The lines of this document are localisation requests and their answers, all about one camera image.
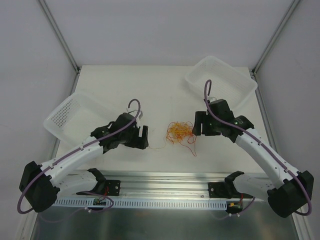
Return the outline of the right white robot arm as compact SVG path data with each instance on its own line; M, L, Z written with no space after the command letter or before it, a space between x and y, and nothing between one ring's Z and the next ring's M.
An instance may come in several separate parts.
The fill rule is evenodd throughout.
M195 136L223 136L243 149L263 169L268 180L261 180L235 171L225 177L213 194L231 199L240 194L268 202L280 217L295 213L312 213L313 175L299 171L272 149L243 115L234 116L226 100L206 102L205 111L196 111L192 133Z

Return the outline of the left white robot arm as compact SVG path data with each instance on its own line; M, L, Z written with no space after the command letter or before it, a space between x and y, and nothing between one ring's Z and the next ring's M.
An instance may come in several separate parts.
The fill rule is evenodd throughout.
M29 162L23 170L19 184L21 196L17 203L19 214L22 200L26 199L31 211L41 213L63 196L77 194L106 197L112 191L112 181L107 180L97 168L84 173L70 173L90 160L124 145L144 150L148 147L148 126L140 126L142 112L124 112L115 121L96 128L80 145L64 156L37 164Z

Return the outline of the right white plastic basket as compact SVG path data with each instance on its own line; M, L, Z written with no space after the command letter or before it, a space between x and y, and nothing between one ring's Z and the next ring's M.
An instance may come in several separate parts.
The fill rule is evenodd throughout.
M226 100L233 111L242 108L258 87L258 84L249 76L214 56L207 56L200 60L186 73L185 80L190 90L202 99L205 83L211 80L209 96L216 100Z

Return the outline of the white plastic basket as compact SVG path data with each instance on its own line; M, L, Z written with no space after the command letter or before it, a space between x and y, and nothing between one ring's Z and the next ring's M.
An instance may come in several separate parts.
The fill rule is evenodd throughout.
M67 97L44 120L43 126L65 145L73 148L93 130L116 120L121 114L111 103L78 91Z
M209 96L216 100L226 100L233 111L242 108L258 87L258 84L249 76L214 56L207 56L200 60L186 73L185 80L190 90L202 99L205 83L211 80Z

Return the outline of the left white plastic basket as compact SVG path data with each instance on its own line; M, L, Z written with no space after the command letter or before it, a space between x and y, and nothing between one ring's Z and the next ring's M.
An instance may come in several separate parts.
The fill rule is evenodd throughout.
M73 148L93 130L116 120L121 114L111 103L78 91L67 97L44 120L43 126L65 145Z

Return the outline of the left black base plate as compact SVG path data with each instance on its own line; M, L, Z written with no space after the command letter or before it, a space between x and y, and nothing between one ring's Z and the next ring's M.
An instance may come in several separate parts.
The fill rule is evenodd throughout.
M121 190L120 180L101 180L92 190L77 192L77 195L119 196Z

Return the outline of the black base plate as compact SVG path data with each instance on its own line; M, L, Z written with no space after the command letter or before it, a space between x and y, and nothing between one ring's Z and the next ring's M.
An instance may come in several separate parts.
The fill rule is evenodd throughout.
M223 199L252 199L253 196L241 193L235 189L232 184L226 182L208 182L209 198L223 198Z
M121 190L120 180L101 180L92 190L77 192L77 195L119 196Z

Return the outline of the aluminium mounting rail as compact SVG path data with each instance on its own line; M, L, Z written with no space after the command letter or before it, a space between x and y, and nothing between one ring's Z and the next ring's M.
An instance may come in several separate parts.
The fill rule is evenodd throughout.
M76 196L76 193L91 190L86 183L84 170L76 170L62 180L62 193L58 198ZM101 173L109 181L118 180L119 198L150 198L150 199L208 199L209 193L215 191L215 186L209 188L209 183L223 183L228 173L175 173L175 172L129 172L107 171ZM267 190L274 188L271 181L263 173L245 174L239 177L241 193L267 199Z

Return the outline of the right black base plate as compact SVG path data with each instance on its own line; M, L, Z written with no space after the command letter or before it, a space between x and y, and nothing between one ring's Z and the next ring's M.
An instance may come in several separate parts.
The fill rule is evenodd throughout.
M208 182L209 198L223 198L223 199L252 199L253 196L241 193L235 189L232 184L226 182Z

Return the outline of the left aluminium frame post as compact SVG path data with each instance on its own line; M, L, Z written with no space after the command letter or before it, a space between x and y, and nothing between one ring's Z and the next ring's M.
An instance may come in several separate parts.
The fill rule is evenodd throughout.
M69 63L71 64L73 70L78 74L80 72L81 68L77 64L75 57L73 56L73 54L72 54L62 32L57 24L57 21L55 20L55 17L53 16L52 11L50 10L48 3L45 0L37 0L36 2L38 3L39 7L43 11L45 18L47 19L54 35L56 36L60 46L62 47L62 50L63 50L64 54L66 55Z

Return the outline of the aluminium frame post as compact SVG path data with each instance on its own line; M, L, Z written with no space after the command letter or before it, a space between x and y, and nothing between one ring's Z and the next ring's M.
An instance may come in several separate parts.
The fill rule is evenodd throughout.
M73 54L72 54L62 32L57 24L57 21L55 20L55 17L53 16L52 11L50 10L48 3L45 0L37 0L36 2L38 3L39 7L43 11L45 18L47 19L54 35L56 36L60 46L62 47L62 50L63 50L64 54L66 55L69 63L71 64L73 70L78 74L80 72L81 68L77 64L75 57L73 56Z
M285 11L283 17L281 18L280 22L278 23L276 29L274 30L272 36L270 37L267 45L265 46L261 56L259 57L257 63L255 64L254 68L251 70L252 75L255 77L266 61L268 55L271 53L273 48L275 47L277 41L279 40L282 32L284 31L285 27L289 23L291 17L297 10L298 6L302 3L302 0L292 0L290 5L288 6L287 10Z

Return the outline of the right aluminium frame post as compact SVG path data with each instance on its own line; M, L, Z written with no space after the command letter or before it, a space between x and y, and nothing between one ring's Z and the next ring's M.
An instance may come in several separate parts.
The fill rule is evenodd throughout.
M271 53L273 48L275 47L277 41L279 40L282 32L284 31L285 27L289 23L291 17L297 10L298 6L302 3L302 0L292 0L290 5L288 6L287 10L285 11L283 17L281 18L280 22L278 23L276 29L274 30L272 36L270 37L267 45L265 46L261 56L259 57L257 63L255 64L254 68L251 70L252 75L255 77L266 61L268 55Z

